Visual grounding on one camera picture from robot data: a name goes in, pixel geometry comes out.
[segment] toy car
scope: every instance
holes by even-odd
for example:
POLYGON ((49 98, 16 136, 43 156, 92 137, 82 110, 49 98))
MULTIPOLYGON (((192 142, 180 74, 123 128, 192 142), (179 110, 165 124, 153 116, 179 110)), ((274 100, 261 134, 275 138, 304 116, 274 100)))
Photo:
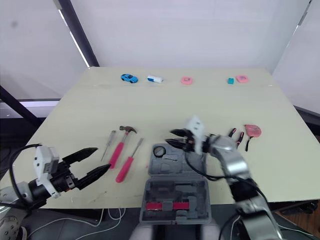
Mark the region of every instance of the toy car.
POLYGON ((121 75, 121 79, 123 81, 130 82, 132 84, 138 82, 138 78, 136 76, 132 76, 131 74, 125 73, 121 75))

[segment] black pole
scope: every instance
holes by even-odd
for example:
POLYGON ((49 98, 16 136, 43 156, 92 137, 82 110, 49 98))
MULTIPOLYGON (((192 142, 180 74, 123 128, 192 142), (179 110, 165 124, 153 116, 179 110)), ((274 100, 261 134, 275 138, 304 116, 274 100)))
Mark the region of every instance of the black pole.
POLYGON ((58 0, 66 24, 90 67, 100 67, 70 0, 58 0))
POLYGON ((0 85, 0 99, 9 105, 10 108, 15 110, 24 119, 30 122, 35 127, 40 127, 42 121, 33 115, 28 109, 25 108, 17 99, 15 99, 7 90, 0 85))

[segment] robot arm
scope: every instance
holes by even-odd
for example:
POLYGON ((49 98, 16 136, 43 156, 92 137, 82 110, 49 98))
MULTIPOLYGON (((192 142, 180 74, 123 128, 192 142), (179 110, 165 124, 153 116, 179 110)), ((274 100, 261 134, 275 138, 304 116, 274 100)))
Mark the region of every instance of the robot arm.
POLYGON ((228 136, 197 136, 199 125, 197 117, 193 117, 184 129, 174 129, 171 133, 184 137, 183 139, 166 139, 167 143, 186 152, 196 153, 194 146, 199 145, 201 139, 203 153, 209 153, 217 158, 230 187, 231 194, 239 215, 239 229, 241 239, 250 240, 281 240, 282 234, 278 228, 267 200, 251 178, 248 164, 237 150, 236 143, 228 136))
POLYGON ((104 175, 110 164, 93 169, 81 179, 76 178, 69 169, 71 164, 86 159, 96 150, 95 147, 84 148, 64 157, 59 162, 59 156, 54 147, 38 146, 33 161, 37 178, 29 183, 17 184, 24 201, 17 196, 12 186, 0 190, 0 238, 16 239, 25 216, 30 210, 44 206, 48 198, 58 198, 61 192, 74 188, 82 190, 104 175))

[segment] white wall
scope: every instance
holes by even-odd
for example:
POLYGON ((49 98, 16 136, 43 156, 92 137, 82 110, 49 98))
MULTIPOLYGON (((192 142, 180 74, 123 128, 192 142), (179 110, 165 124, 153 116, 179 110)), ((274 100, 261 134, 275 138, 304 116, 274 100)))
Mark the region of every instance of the white wall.
POLYGON ((320 114, 320 0, 313 0, 273 77, 290 101, 320 114))
POLYGON ((101 66, 265 67, 309 0, 72 0, 101 66))
POLYGON ((15 98, 61 98, 85 69, 52 0, 0 0, 0 84, 15 98))

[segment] open toolbox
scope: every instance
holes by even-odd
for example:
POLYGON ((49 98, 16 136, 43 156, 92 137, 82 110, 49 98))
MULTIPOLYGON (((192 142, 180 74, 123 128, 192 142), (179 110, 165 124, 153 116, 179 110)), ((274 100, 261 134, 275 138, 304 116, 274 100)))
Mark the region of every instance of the open toolbox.
MULTIPOLYGON (((187 153, 189 162, 206 172, 206 155, 187 153)), ((140 211, 148 224, 206 224, 211 221, 207 180, 186 163, 185 152, 169 144, 152 147, 140 211)))

